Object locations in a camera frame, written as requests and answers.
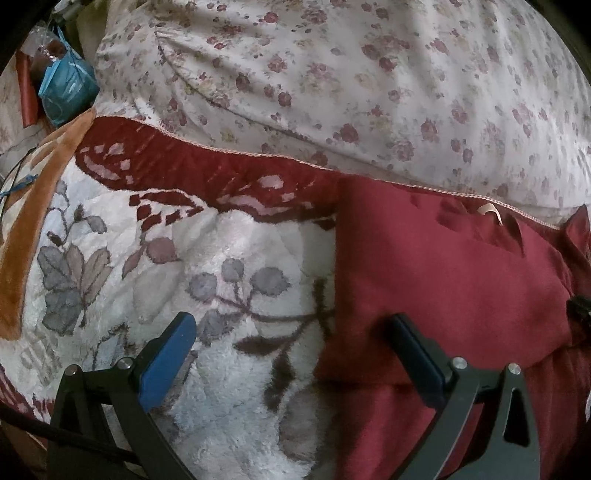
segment dark red fabric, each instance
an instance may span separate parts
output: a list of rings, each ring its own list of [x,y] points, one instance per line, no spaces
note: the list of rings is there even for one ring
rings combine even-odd
[[[292,158],[191,145],[118,117],[95,120],[78,146],[76,165],[111,190],[165,191],[158,201],[169,205],[178,204],[171,191],[183,192],[220,212],[242,210],[257,222],[269,223],[332,215],[342,176]],[[276,188],[259,181],[274,176],[281,180]],[[139,197],[136,200],[133,205],[140,204]]]
[[[449,356],[478,368],[519,363],[534,404],[547,479],[584,425],[591,348],[566,315],[591,295],[589,222],[581,208],[559,231],[499,208],[388,183],[342,179],[337,213],[336,332],[316,374],[344,383],[339,480],[388,479],[433,417],[381,335],[406,312]],[[446,471],[476,426],[473,412]]]

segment black cable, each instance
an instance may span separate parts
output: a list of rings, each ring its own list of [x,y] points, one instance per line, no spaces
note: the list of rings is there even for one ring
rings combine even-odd
[[[11,407],[0,401],[0,420],[25,432],[32,433],[39,437],[46,438],[52,442],[69,445],[87,452],[99,453],[116,461],[123,461],[139,465],[139,459],[134,452],[97,440],[84,437],[68,430],[52,427],[51,425],[31,419],[22,413],[13,410]]]
[[[15,168],[18,168],[17,172],[14,174],[14,178],[12,179],[12,185],[10,186],[9,190],[14,188],[14,184],[17,182],[18,174],[21,171],[22,163],[25,161],[25,159],[31,153],[33,153],[37,149],[37,147],[38,147],[38,145],[30,148],[29,151],[25,154],[25,156],[23,158],[21,158],[18,162],[16,162],[15,165],[13,166],[13,168],[10,169],[10,171],[6,175],[6,178],[2,182],[2,186],[0,187],[0,192],[4,190],[4,186],[6,185],[6,181],[8,180],[8,177],[12,174],[12,172],[14,171]],[[7,202],[8,202],[8,196],[4,198],[4,202],[2,202],[2,209],[0,209],[0,235],[2,234],[2,219],[4,218],[4,209],[6,208]]]

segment white floral blanket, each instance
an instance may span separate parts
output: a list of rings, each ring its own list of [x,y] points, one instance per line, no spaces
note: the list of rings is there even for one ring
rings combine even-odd
[[[333,316],[339,177],[97,119],[48,206],[22,334],[0,340],[0,400],[48,420],[66,366],[136,355],[187,311],[198,340],[153,415],[190,470],[330,478],[313,370]]]
[[[526,0],[148,0],[97,60],[99,115],[202,145],[550,222],[589,202],[591,87]]]

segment red blanket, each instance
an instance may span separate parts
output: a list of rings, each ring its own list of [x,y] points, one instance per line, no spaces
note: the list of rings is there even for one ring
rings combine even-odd
[[[433,418],[379,334],[391,313],[406,312],[449,356],[525,369],[543,479],[584,426],[591,348],[566,301],[591,295],[586,209],[557,231],[504,209],[500,225],[476,212],[482,203],[341,181],[336,334],[317,367],[321,379],[344,384],[339,480],[388,479]],[[478,414],[444,473],[461,464]]]

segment metal screw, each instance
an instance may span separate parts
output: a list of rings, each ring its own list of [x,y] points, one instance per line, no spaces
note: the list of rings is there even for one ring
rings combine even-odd
[[[517,364],[509,364],[507,368],[513,375],[519,375],[521,373],[521,367]]]
[[[458,370],[464,370],[468,366],[468,362],[466,362],[465,358],[457,356],[452,360],[452,365]]]
[[[133,366],[133,364],[134,364],[134,359],[131,358],[130,356],[125,356],[117,362],[117,368],[119,370],[128,370]]]
[[[64,375],[67,375],[68,377],[76,375],[78,373],[79,368],[80,367],[78,365],[70,365],[69,367],[66,367],[66,369],[64,370]]]

